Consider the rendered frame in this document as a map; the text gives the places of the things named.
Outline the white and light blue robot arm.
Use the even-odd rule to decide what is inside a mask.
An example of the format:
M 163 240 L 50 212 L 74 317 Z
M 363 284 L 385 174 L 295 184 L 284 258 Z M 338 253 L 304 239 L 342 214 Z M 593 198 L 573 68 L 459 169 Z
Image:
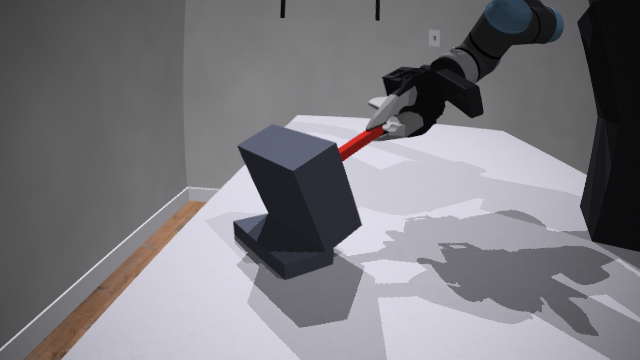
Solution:
M 470 118 L 482 115 L 475 83 L 495 70 L 512 45 L 554 42 L 563 29 L 561 14 L 540 0 L 492 0 L 463 43 L 439 57 L 456 61 L 466 77 L 449 69 L 436 72 L 445 83 L 448 101 Z

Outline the red rectangular peg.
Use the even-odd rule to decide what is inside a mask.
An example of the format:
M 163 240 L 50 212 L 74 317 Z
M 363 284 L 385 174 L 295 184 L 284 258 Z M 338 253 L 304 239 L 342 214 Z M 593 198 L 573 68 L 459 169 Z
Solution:
M 384 131 L 382 126 L 369 131 L 365 130 L 364 132 L 362 132 L 361 134 L 359 134 L 358 136 L 356 136 L 355 138 L 353 138 L 352 140 L 350 140 L 349 142 L 347 142 L 346 144 L 338 148 L 341 155 L 342 162 L 346 160 L 348 157 L 350 157 L 351 155 L 353 155 L 354 153 L 356 153 L 357 151 L 359 151 L 361 148 L 363 148 L 364 146 L 372 142 L 374 139 L 382 135 L 383 133 Z

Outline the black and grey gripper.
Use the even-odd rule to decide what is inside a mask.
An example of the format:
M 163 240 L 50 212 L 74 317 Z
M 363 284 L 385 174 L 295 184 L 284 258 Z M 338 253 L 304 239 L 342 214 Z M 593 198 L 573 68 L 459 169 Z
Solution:
M 461 66 L 448 57 L 438 58 L 431 65 L 420 68 L 400 67 L 382 77 L 387 97 L 369 101 L 371 107 L 379 109 L 365 129 L 369 131 L 382 126 L 384 133 L 373 141 L 420 136 L 436 124 L 443 114 L 445 101 L 448 101 L 445 83 L 436 73 L 442 69 L 449 69 L 466 79 Z

